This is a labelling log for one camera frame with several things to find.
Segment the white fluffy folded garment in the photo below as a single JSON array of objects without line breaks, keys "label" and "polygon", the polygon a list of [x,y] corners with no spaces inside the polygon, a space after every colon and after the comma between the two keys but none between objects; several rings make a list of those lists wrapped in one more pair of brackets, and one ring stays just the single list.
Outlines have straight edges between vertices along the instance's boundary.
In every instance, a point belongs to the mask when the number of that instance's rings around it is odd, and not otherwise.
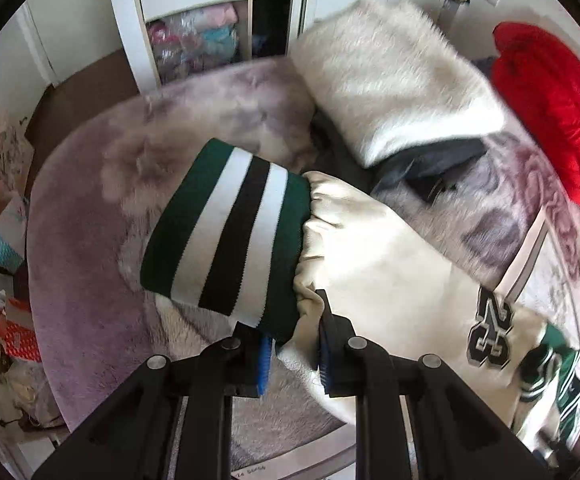
[{"label": "white fluffy folded garment", "polygon": [[482,138],[506,124],[485,76],[408,1],[358,0],[307,29],[290,58],[356,162]]}]

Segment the pile of colourful gift bags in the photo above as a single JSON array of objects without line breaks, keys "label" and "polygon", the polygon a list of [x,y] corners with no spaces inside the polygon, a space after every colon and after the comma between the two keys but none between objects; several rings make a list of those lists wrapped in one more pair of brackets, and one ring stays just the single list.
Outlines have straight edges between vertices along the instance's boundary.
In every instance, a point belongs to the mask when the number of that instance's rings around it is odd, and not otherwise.
[{"label": "pile of colourful gift bags", "polygon": [[25,264],[28,202],[23,196],[34,148],[0,121],[0,434],[61,427],[64,420],[46,377],[28,300],[14,296]]}]

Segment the green and cream varsity jacket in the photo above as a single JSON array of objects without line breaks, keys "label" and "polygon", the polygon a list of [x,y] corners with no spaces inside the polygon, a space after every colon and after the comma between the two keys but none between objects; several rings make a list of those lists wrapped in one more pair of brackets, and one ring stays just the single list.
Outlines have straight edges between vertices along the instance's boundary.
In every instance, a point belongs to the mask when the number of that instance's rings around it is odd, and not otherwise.
[{"label": "green and cream varsity jacket", "polygon": [[406,359],[439,356],[531,450],[578,424],[578,352],[557,327],[488,289],[392,209],[335,177],[292,174],[211,140],[165,207],[142,259],[144,289],[262,330],[315,398],[322,311]]}]

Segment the black garment under white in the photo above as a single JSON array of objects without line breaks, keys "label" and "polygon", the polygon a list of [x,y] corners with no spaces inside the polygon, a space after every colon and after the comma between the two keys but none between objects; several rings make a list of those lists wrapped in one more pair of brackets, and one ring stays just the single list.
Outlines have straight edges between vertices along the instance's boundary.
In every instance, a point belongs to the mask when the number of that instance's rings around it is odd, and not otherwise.
[{"label": "black garment under white", "polygon": [[336,126],[321,110],[316,110],[310,131],[318,151],[312,166],[314,171],[330,174],[369,195],[389,191],[403,182],[427,204],[452,190],[486,154],[486,146],[479,139],[442,140],[406,148],[364,168],[356,162]]}]

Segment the red puffy garment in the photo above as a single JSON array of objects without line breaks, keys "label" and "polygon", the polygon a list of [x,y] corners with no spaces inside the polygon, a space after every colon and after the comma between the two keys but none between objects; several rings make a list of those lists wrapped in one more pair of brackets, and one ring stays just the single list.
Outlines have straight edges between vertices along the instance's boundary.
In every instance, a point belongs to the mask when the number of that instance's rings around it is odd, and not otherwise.
[{"label": "red puffy garment", "polygon": [[570,200],[580,205],[580,59],[535,25],[501,22],[492,84],[543,150]]}]

